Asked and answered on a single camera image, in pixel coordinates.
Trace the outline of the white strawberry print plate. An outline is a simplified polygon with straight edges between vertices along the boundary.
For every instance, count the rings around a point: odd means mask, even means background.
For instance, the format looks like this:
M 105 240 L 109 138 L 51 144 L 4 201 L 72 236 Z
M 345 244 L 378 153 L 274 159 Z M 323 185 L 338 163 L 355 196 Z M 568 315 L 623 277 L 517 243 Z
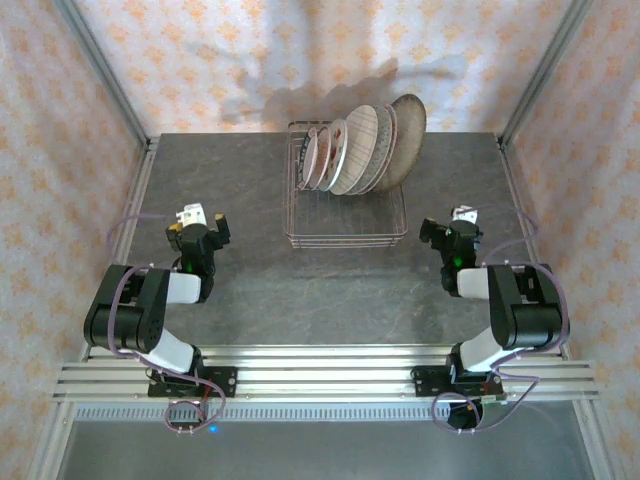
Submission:
M 321 191 L 331 190 L 337 182 L 346 155 L 347 127 L 347 121 L 341 118 L 334 120 L 329 127 L 329 160 L 325 174 L 319 184 Z

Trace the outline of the aluminium frame post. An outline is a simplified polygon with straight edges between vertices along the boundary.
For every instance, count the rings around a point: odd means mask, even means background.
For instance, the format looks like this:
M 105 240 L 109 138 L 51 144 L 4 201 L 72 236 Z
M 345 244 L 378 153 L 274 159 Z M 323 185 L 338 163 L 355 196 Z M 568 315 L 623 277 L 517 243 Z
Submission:
M 593 1 L 571 0 L 504 129 L 496 137 L 502 153 L 505 153 L 509 148 L 546 84 L 551 80 L 557 65 L 581 26 Z
M 107 96 L 116 106 L 128 130 L 141 148 L 147 150 L 150 137 L 133 109 L 121 83 L 117 79 L 98 39 L 84 18 L 76 0 L 52 0 L 62 18 L 76 38 L 85 57 L 97 74 Z

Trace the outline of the aluminium extrusion base rails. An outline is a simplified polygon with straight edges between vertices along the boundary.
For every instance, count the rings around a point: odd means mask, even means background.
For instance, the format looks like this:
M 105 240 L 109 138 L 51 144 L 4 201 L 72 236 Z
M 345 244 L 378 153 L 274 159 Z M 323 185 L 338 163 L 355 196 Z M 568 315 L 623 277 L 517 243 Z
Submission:
M 238 370 L 235 401 L 381 402 L 416 401 L 410 371 L 442 366 L 450 346 L 435 345 L 276 345 L 208 346 L 207 366 Z M 505 365 L 508 399 L 531 401 L 596 399 L 599 388 L 587 361 L 558 353 L 520 357 Z M 92 348 L 86 360 L 63 365 L 53 397 L 58 401 L 141 401 L 147 392 L 144 367 Z

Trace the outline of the aluminium table side rail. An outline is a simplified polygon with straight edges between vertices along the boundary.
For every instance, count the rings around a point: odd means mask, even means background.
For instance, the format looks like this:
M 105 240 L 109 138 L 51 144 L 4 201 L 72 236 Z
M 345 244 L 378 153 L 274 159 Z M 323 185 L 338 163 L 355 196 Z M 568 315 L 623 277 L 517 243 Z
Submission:
M 525 191 L 520 187 L 519 181 L 516 178 L 517 155 L 515 153 L 511 153 L 510 150 L 502 144 L 498 144 L 498 146 L 505 175 L 513 198 L 514 208 L 520 218 L 519 222 L 524 235 L 522 243 L 526 245 L 529 260 L 535 266 L 539 266 L 544 270 L 543 274 L 556 287 L 559 296 L 562 330 L 559 340 L 554 343 L 548 351 L 557 353 L 563 360 L 570 360 L 570 351 L 566 346 L 570 333 L 570 317 L 565 292 L 557 276 L 552 272 L 550 267 L 545 267 L 543 265 L 543 261 L 539 255 L 537 240 L 540 234 L 540 226 L 533 208 L 526 205 L 527 196 L 525 195 Z
M 128 190 L 123 210 L 123 216 L 137 215 L 142 213 L 150 174 L 156 156 L 159 137 L 152 137 L 150 143 L 140 154 L 137 161 L 137 169 L 132 177 L 132 182 Z M 115 264 L 125 264 L 129 258 L 131 247 L 136 233 L 139 218 L 125 220 L 114 227 L 109 240 L 107 266 Z

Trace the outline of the white blue plaid plate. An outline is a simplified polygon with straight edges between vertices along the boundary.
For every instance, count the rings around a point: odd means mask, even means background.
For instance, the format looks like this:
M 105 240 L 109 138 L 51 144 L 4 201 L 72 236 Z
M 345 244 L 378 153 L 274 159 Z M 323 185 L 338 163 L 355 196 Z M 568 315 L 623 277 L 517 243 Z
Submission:
M 330 188 L 335 195 L 349 193 L 363 176 L 373 153 L 378 133 L 378 116 L 370 105 L 361 105 L 346 119 L 345 158 L 336 182 Z

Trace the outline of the large floral patterned plate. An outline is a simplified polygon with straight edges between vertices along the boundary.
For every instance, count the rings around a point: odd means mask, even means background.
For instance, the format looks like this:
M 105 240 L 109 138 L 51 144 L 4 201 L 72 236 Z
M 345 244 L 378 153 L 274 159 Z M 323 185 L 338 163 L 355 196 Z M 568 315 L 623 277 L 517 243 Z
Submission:
M 400 186 L 416 165 L 427 128 L 427 113 L 422 100 L 404 94 L 391 106 L 396 113 L 397 138 L 390 162 L 373 191 L 384 193 Z

